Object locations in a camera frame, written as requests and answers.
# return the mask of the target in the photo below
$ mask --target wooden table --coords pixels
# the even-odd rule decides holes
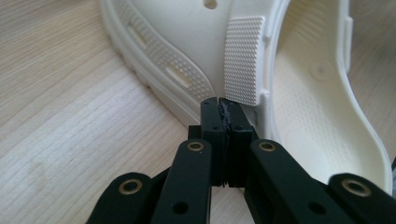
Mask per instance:
[[[93,0],[0,2],[0,223],[84,223],[112,179],[168,167],[187,129],[111,47]],[[351,3],[349,79],[396,155],[396,4]],[[213,189],[212,223],[252,223]]]

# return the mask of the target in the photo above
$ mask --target wood grain surface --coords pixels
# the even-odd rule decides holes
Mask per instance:
[[[168,167],[187,129],[111,47],[98,1],[0,1],[0,223],[84,223],[118,175]],[[352,1],[349,79],[396,155],[396,4]],[[212,223],[252,223],[213,189]]]

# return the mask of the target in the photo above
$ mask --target black metal bracket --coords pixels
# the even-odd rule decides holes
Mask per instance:
[[[396,201],[370,181],[313,179],[279,143],[259,139],[238,103],[201,103],[172,166],[117,177],[87,223],[209,223],[211,187],[245,188],[256,223],[396,223]]]

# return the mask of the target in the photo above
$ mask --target screw hole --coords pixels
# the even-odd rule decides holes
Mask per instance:
[[[176,214],[183,215],[189,210],[189,205],[186,203],[176,203],[173,209]]]
[[[361,197],[368,197],[372,194],[370,189],[361,182],[354,179],[344,179],[341,184],[344,189]]]
[[[119,192],[124,195],[135,194],[143,187],[142,181],[138,179],[128,179],[120,184]]]
[[[276,149],[274,145],[267,142],[259,143],[259,148],[264,151],[274,151]]]
[[[323,207],[320,203],[310,203],[308,205],[309,209],[318,215],[325,215],[326,214],[326,208]]]
[[[191,142],[187,144],[187,148],[191,151],[200,151],[204,149],[204,144],[200,142]]]

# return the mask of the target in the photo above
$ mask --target textured pad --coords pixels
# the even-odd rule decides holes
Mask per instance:
[[[225,45],[225,95],[244,105],[259,103],[263,88],[264,17],[231,19]]]

